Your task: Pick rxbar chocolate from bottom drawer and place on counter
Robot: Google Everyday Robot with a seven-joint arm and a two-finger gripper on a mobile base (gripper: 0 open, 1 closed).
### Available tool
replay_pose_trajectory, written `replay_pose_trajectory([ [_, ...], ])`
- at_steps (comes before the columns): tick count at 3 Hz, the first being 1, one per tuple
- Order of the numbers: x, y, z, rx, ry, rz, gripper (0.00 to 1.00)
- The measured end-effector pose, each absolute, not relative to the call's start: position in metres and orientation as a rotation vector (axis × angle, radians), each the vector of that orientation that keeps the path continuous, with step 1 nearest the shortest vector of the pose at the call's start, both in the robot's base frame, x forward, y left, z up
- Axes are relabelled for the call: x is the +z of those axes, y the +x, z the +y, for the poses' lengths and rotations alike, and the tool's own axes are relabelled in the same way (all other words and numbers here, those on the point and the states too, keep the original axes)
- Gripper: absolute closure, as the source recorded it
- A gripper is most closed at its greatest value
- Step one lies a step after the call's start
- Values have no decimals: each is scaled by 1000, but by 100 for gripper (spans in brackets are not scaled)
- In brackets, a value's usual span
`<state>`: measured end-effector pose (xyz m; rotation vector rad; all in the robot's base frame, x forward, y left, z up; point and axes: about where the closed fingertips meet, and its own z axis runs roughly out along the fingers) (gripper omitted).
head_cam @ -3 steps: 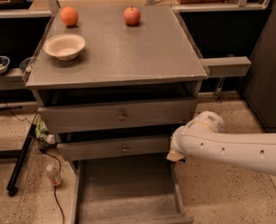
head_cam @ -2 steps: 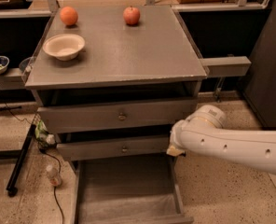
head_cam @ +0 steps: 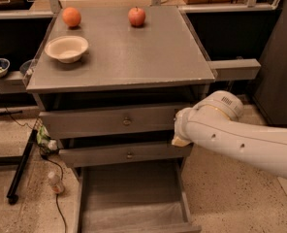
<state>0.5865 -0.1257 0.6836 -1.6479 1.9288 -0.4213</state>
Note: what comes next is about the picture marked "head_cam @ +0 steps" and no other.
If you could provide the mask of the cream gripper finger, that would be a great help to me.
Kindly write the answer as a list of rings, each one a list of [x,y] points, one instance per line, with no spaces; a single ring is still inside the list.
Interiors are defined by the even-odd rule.
[[[178,136],[174,136],[172,139],[172,145],[175,147],[186,147],[190,144],[190,141],[180,139]]]

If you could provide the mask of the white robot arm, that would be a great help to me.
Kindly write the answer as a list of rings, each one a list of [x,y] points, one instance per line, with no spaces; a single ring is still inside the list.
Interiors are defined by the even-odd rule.
[[[215,91],[176,113],[172,144],[194,143],[287,179],[287,128],[241,123],[242,113],[237,96]]]

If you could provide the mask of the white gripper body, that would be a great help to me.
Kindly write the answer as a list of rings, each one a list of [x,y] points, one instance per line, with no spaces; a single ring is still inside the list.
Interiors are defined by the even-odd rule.
[[[187,126],[190,123],[189,118],[193,113],[194,110],[192,108],[185,108],[176,113],[174,142],[193,142],[193,138],[187,130]]]

